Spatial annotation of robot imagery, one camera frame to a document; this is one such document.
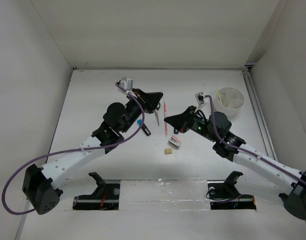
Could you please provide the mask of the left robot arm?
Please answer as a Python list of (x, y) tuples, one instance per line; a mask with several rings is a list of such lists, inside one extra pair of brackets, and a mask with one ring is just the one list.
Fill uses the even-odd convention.
[(162, 92), (143, 92), (134, 88), (128, 102), (114, 102), (103, 115), (103, 122), (85, 140), (78, 151), (62, 155), (42, 166), (30, 165), (24, 175), (22, 191), (39, 215), (51, 211), (60, 202), (64, 181), (89, 162), (100, 158), (124, 141), (123, 133), (138, 120), (142, 113), (152, 114)]

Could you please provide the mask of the thin pink highlighter pen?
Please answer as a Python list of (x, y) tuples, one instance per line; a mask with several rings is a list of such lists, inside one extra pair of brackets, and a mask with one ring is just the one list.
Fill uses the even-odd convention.
[[(166, 106), (166, 102), (163, 102), (163, 108), (164, 108), (164, 119), (167, 117), (167, 106)], [(165, 137), (168, 136), (168, 127), (167, 127), (167, 123), (164, 121), (164, 127), (165, 127)]]

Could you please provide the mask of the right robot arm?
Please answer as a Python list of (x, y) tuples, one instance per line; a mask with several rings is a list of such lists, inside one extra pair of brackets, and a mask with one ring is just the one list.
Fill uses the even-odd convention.
[(206, 118), (200, 110), (190, 106), (164, 121), (180, 133), (192, 130), (214, 142), (213, 150), (217, 155), (267, 179), (272, 186), (265, 191), (276, 197), (291, 215), (306, 221), (306, 170), (283, 165), (251, 147), (230, 131), (232, 124), (222, 112), (215, 111)]

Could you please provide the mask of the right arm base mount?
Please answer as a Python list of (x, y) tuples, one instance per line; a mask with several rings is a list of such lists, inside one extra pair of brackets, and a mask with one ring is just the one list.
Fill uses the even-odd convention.
[(256, 210), (255, 198), (249, 194), (240, 194), (236, 183), (243, 173), (233, 171), (225, 180), (207, 181), (205, 198), (210, 200), (211, 210)]

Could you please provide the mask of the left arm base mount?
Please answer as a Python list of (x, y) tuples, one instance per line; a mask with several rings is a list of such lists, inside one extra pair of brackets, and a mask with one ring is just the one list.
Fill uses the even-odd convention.
[(105, 181), (98, 173), (88, 174), (96, 182), (92, 194), (76, 196), (72, 209), (76, 211), (117, 211), (119, 210), (120, 180)]

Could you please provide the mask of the blue black thick highlighter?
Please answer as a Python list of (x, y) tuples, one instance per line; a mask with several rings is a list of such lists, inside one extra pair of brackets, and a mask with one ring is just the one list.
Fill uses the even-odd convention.
[(150, 130), (148, 129), (148, 127), (146, 126), (145, 123), (142, 122), (142, 119), (139, 119), (137, 121), (138, 125), (141, 126), (141, 129), (143, 130), (143, 132), (146, 134), (146, 136), (150, 136), (151, 135), (151, 132)]

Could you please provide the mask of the yellow highlighter pen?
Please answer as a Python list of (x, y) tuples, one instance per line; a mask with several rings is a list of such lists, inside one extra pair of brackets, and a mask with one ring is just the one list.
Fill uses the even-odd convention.
[(217, 97), (218, 97), (219, 103), (222, 104), (221, 94), (218, 88), (217, 88)]

